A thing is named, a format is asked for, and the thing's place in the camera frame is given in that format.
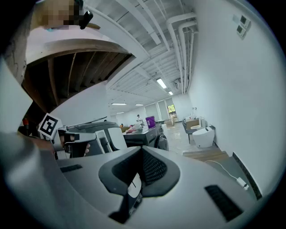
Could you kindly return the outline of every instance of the person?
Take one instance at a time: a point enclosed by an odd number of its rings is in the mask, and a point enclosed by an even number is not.
[[[143,119],[140,117],[140,115],[137,115],[137,122],[139,122],[141,126],[144,126]]]
[[[83,16],[79,15],[82,10],[83,0],[38,0],[30,14],[21,22],[18,29],[14,31],[6,49],[3,52],[6,64],[21,85],[26,70],[26,46],[29,32],[37,27],[44,29],[60,28],[66,25],[78,25]],[[48,149],[55,153],[50,141],[29,138],[38,148]],[[64,148],[64,137],[60,137]],[[87,144],[85,153],[89,152],[90,145]]]

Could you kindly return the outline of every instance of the tiled floor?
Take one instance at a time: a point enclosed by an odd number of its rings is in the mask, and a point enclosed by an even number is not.
[[[196,147],[193,136],[190,135],[190,144],[188,135],[186,134],[182,122],[175,123],[172,127],[167,127],[164,129],[164,134],[166,135],[169,143],[169,151],[173,151],[177,154],[183,155],[183,152],[201,151],[201,150],[212,150],[216,146],[213,145],[208,148],[198,148]]]

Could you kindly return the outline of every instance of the white cable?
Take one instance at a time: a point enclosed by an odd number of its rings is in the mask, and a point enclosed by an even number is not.
[[[228,173],[228,175],[230,175],[231,177],[233,177],[235,180],[237,180],[237,178],[236,177],[234,177],[234,176],[232,176],[221,164],[219,164],[227,173]]]

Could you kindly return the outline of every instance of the white corrugated ceiling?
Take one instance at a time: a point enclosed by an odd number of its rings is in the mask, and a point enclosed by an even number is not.
[[[117,112],[127,112],[137,108],[135,104],[148,105],[158,100],[162,100],[170,97],[168,91],[172,91],[174,94],[180,93],[180,89],[176,89],[173,82],[180,78],[179,70],[177,67],[177,60],[172,45],[172,40],[166,26],[166,20],[170,17],[183,14],[179,0],[155,0],[160,6],[164,16],[160,9],[156,5],[154,0],[144,0],[144,3],[150,9],[151,13],[160,25],[167,41],[170,46],[170,52],[167,52],[167,48],[161,38],[159,31],[152,22],[151,18],[140,6],[137,0],[126,0],[132,3],[136,9],[146,18],[153,30],[156,32],[161,40],[159,45],[156,45],[152,37],[148,34],[145,28],[139,23],[139,21],[128,12],[123,6],[121,6],[116,0],[86,0],[85,4],[99,10],[108,17],[112,18],[124,29],[126,29],[149,53],[151,60],[148,59],[140,64],[151,77],[146,79],[142,75],[138,74],[134,69],[130,70],[126,75],[120,78],[116,83],[111,85],[107,89],[109,109],[111,115],[115,115]],[[183,5],[184,13],[191,12],[191,9]],[[173,23],[174,29],[182,23]],[[186,47],[189,50],[188,36],[186,38]],[[162,78],[167,88],[161,90],[151,81],[155,81],[157,78]],[[115,106],[111,105],[112,102],[125,102],[127,105]]]

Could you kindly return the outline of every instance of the ceiling light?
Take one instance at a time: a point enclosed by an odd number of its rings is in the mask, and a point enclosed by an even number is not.
[[[117,102],[114,102],[114,103],[112,103],[112,105],[126,105],[126,103],[117,103]]]
[[[157,79],[157,82],[161,85],[162,88],[167,88],[166,84],[164,84],[161,78]]]

